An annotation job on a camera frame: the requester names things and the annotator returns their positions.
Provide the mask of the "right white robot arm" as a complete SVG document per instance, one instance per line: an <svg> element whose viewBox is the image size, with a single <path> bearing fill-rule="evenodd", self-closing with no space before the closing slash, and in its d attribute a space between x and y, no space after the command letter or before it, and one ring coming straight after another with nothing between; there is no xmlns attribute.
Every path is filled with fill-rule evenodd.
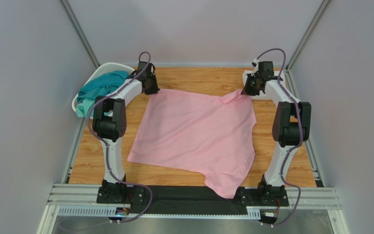
<svg viewBox="0 0 374 234"><path fill-rule="evenodd" d="M275 74L271 61L254 59L252 66L253 71L243 74L241 94L251 97L264 94L277 108L272 126L274 154L258 189L263 195L280 195L287 185L286 175L293 156L309 138L312 107L291 94L281 75Z"/></svg>

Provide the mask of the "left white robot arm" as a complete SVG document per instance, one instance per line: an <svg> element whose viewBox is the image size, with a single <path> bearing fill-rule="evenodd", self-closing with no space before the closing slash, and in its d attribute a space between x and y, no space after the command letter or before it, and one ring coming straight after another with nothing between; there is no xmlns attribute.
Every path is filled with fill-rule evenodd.
<svg viewBox="0 0 374 234"><path fill-rule="evenodd" d="M128 188L134 186L126 182L122 164L122 138L127 129L126 106L137 95L158 93L155 66L148 61L139 61L124 83L111 94L100 95L95 99L89 111L92 117L91 133L102 145L105 174L99 188L101 198L124 200L128 197Z"/></svg>

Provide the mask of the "pink t shirt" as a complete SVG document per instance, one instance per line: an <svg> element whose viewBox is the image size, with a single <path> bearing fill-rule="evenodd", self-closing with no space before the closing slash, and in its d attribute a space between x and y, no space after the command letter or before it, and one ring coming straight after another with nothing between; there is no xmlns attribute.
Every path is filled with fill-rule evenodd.
<svg viewBox="0 0 374 234"><path fill-rule="evenodd" d="M231 199L255 158L256 122L240 90L219 97L163 89L149 98L128 161L201 173Z"/></svg>

